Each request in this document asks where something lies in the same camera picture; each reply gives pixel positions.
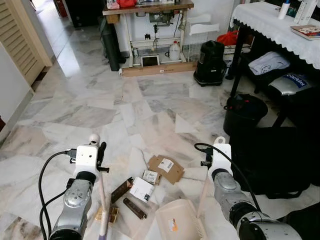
door frame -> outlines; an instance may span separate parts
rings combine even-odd
[[[6,0],[6,3],[13,10],[12,14],[16,15],[15,17],[17,21],[19,21],[19,23],[24,26],[21,28],[21,31],[30,40],[29,42],[33,50],[38,53],[39,57],[46,67],[52,67],[54,59],[51,59],[51,57],[48,56],[47,51],[43,43],[41,42],[39,35],[28,16],[22,1],[23,0]]]

wooden table top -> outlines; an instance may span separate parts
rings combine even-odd
[[[141,5],[141,6],[130,6],[122,7],[119,9],[108,9],[107,6],[104,7],[102,14],[107,15],[116,15],[116,14],[134,14],[139,12],[145,13],[157,13],[167,10],[178,10],[178,9],[191,9],[195,5],[191,0],[181,0],[174,4],[155,4],[155,5]]]

plastic jug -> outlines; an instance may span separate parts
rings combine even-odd
[[[174,41],[169,49],[169,57],[172,61],[180,60],[180,46]]]

plastic bottle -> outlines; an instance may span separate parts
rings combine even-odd
[[[180,46],[174,41],[169,49],[169,57],[172,61],[180,60]]]
[[[282,19],[285,18],[285,16],[287,15],[289,6],[290,6],[290,0],[286,0],[286,1],[282,4],[282,7],[281,7],[280,12],[279,12],[278,19],[281,19],[281,20],[282,20]]]

brown packaging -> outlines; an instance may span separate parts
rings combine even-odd
[[[168,156],[153,156],[148,164],[149,170],[164,176],[171,184],[178,182],[184,174],[184,168]]]

